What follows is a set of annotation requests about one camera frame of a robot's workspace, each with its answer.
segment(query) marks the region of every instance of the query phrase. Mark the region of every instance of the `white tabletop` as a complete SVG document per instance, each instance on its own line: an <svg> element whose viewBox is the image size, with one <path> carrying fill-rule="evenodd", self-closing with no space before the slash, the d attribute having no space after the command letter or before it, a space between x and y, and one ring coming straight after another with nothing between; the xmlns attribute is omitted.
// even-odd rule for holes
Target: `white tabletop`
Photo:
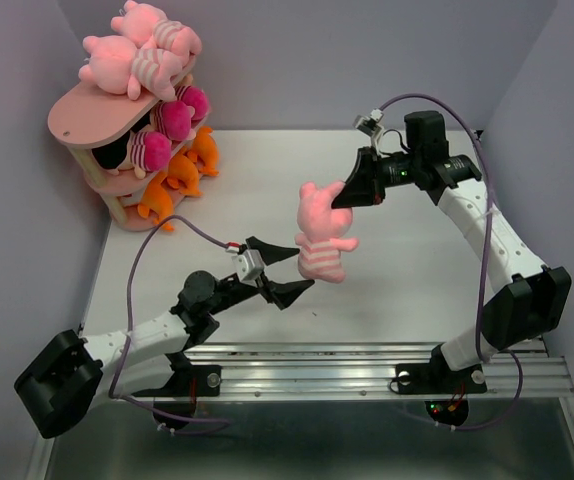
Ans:
<svg viewBox="0 0 574 480"><path fill-rule="evenodd" d="M202 198L185 199L177 213L222 241L249 236L294 246L298 190L349 175L356 150L369 139L357 131L223 131L220 176L201 181ZM473 157L464 132L449 132L452 154ZM387 136L393 149L395 134ZM134 281L136 322L176 304L195 270L233 272L229 256L176 223L159 232ZM85 322L85 335L126 325L126 284L146 233L111 225ZM209 342L440 342L474 322L479 262L458 229L415 186L387 191L385 203L354 210L348 235L360 247L343 254L347 279L318 282L289 309L254 298L222 312ZM270 279L299 280L296 259L267 269Z"/></svg>

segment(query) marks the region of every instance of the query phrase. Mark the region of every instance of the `pink shelf top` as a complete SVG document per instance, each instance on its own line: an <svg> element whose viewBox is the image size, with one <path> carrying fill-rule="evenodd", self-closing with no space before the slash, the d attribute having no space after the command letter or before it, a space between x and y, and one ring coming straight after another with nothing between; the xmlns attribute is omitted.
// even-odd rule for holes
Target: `pink shelf top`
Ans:
<svg viewBox="0 0 574 480"><path fill-rule="evenodd" d="M192 124L192 128L198 130L205 124L208 117L209 114L205 115L205 117L201 121ZM187 143L188 143L187 140L180 143L174 142L172 144L171 156L173 157L174 155L176 155L176 153L178 153L178 151ZM147 174L145 178L140 179L136 177L136 175L134 174L134 170L122 170L118 175L112 175L110 173L107 173L107 171L103 169L100 170L102 171L103 175L105 176L105 179L107 180L107 183L105 183L105 185L103 185L102 187L95 187L86 175L85 180L87 181L89 187L93 189L95 192L101 195L110 195L112 197L129 195L130 193L134 193L142 188L145 188L147 183L149 183L152 177L157 173L157 172L150 172Z"/></svg>
<svg viewBox="0 0 574 480"><path fill-rule="evenodd" d="M195 63L192 56L175 83L182 81ZM47 125L52 135L67 147L102 147L120 138L158 101L144 88L138 100L130 100L127 95L112 95L80 82L54 104Z"/></svg>

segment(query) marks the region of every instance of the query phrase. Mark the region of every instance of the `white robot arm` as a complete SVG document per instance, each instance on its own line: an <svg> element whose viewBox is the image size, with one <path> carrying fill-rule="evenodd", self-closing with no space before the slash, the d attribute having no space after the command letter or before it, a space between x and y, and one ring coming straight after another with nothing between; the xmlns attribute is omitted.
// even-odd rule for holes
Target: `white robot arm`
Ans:
<svg viewBox="0 0 574 480"><path fill-rule="evenodd" d="M250 237L243 245L230 244L228 250L235 253L236 273L220 280L205 271L192 273L175 306L131 331L79 337L66 330L56 335L14 384L40 434L61 435L91 408L112 398L157 396L169 384L188 397L190 384L205 382L202 373L214 367L194 366L184 352L216 331L219 323L213 315L256 295L283 310L314 284L313 280L279 284L265 275L265 267L298 255L298 248ZM161 368L161 361L169 368ZM217 386L207 393L200 388L199 384L199 396L219 393Z"/></svg>
<svg viewBox="0 0 574 480"><path fill-rule="evenodd" d="M450 155L440 113L405 116L407 145L401 142L404 151L392 154L378 148L384 131L381 119L380 110L356 119L354 126L371 137L372 145L358 150L354 169L332 208L378 205L387 188L415 184L454 222L481 260L486 215L493 217L487 249L493 298L475 325L434 349L429 365L398 365L397 371L408 374L408 381L399 382L398 393L450 393L463 382L468 392L484 393L486 386L472 382L471 374L499 351L556 328L571 277L563 267L552 269L534 254L496 205L488 210L482 175L465 155Z"/></svg>

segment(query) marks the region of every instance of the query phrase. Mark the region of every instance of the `white wall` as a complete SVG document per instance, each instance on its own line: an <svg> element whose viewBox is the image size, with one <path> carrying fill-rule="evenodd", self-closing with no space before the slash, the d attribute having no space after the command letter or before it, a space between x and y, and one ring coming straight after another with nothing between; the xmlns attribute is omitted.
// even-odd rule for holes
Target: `white wall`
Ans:
<svg viewBox="0 0 574 480"><path fill-rule="evenodd" d="M123 0L58 0L85 35ZM484 127L555 0L149 0L204 41L218 128L351 128L389 97L436 94ZM409 102L408 109L426 108ZM388 113L388 121L394 113Z"/></svg>
<svg viewBox="0 0 574 480"><path fill-rule="evenodd" d="M574 379L574 0L561 0L483 135L499 200L519 233L572 275L548 337Z"/></svg>
<svg viewBox="0 0 574 480"><path fill-rule="evenodd" d="M0 0L0 480L24 478L36 438L14 380L80 321L107 225L46 125L83 56L54 0Z"/></svg>

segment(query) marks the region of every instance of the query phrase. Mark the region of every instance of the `pink plush toy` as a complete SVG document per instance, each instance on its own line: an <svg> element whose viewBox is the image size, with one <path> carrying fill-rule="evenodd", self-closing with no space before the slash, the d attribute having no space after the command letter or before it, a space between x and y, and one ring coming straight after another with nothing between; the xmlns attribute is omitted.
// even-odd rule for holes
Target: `pink plush toy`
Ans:
<svg viewBox="0 0 574 480"><path fill-rule="evenodd" d="M345 270L340 252L352 252L358 247L357 238L340 238L351 227L351 208L332 209L331 203L344 188L335 182L319 189L313 182L300 187L297 221L303 233L296 235L300 246L298 271L304 278L340 283Z"/></svg>
<svg viewBox="0 0 574 480"><path fill-rule="evenodd" d="M139 50L128 38L119 35L89 36L83 48L91 54L89 64L78 71L81 81L131 100L140 97L141 86L162 100L173 101L176 91L171 78L183 64L173 53L161 49Z"/></svg>
<svg viewBox="0 0 574 480"><path fill-rule="evenodd" d="M161 9L146 3L127 0L125 15L111 19L111 28L136 44L138 48L162 48L181 58L183 65L191 54L202 51L202 42L186 25L167 19Z"/></svg>
<svg viewBox="0 0 574 480"><path fill-rule="evenodd" d="M174 142L196 138L192 124L209 113L207 95L196 87L183 85L176 88L175 102L159 103L150 111L154 129Z"/></svg>

